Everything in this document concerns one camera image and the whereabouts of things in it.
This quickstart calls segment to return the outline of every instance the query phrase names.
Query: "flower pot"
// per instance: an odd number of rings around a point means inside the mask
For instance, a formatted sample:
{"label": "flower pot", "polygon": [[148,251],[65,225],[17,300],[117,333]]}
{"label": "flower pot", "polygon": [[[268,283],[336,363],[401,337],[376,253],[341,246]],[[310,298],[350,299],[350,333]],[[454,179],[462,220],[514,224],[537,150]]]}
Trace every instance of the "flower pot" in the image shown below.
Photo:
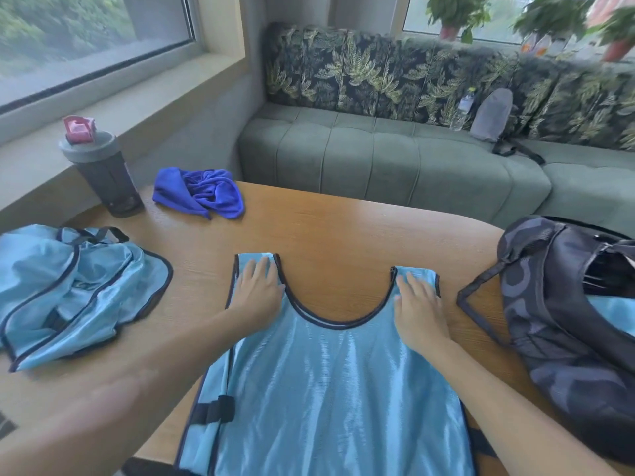
{"label": "flower pot", "polygon": [[458,35],[459,30],[460,27],[457,28],[456,26],[442,25],[441,31],[439,32],[439,38],[441,40],[448,40],[449,42],[453,42],[454,40],[456,40],[456,36]]}
{"label": "flower pot", "polygon": [[602,61],[619,61],[624,58],[631,48],[633,48],[634,43],[629,40],[615,40],[615,42],[611,43],[607,51],[604,52],[604,56],[602,57]]}

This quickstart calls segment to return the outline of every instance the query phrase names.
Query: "sofa seat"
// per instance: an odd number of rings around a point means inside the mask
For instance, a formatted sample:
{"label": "sofa seat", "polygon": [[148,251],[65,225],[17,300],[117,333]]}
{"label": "sofa seat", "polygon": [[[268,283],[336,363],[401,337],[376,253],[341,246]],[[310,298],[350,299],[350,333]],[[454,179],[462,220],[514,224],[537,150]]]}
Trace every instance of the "sofa seat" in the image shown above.
{"label": "sofa seat", "polygon": [[463,215],[506,227],[551,191],[531,160],[467,132],[267,103],[239,138],[247,182]]}
{"label": "sofa seat", "polygon": [[635,155],[543,141],[524,142],[546,160],[551,194],[537,213],[567,217],[635,237]]}

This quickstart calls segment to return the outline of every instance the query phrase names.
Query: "microfiber towel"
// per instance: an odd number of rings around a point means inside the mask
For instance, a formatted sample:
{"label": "microfiber towel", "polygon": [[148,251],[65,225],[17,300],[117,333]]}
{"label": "microfiber towel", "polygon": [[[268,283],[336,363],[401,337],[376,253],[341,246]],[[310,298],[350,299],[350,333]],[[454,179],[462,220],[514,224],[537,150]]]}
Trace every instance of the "microfiber towel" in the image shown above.
{"label": "microfiber towel", "polygon": [[240,217],[244,203],[238,186],[227,170],[159,170],[152,199],[185,214],[211,219],[210,210],[227,219]]}

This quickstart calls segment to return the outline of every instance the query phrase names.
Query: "window sill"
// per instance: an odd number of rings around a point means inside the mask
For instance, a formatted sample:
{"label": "window sill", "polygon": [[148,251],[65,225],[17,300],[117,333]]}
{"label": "window sill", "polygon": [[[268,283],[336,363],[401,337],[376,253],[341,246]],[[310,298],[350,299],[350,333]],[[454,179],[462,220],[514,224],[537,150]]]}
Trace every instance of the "window sill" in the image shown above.
{"label": "window sill", "polygon": [[[128,163],[163,142],[249,69],[246,57],[205,54],[107,97],[77,115],[115,133]],[[0,146],[0,211],[63,174],[72,164],[57,143],[59,120]]]}

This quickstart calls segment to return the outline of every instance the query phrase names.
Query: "gray pouch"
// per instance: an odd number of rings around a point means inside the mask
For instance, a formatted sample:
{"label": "gray pouch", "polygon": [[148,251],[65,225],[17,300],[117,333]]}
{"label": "gray pouch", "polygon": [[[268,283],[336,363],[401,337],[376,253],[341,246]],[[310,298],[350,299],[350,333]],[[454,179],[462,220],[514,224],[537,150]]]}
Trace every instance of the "gray pouch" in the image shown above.
{"label": "gray pouch", "polygon": [[472,137],[496,142],[505,130],[507,119],[514,104],[512,91],[508,88],[497,88],[485,99],[472,122]]}

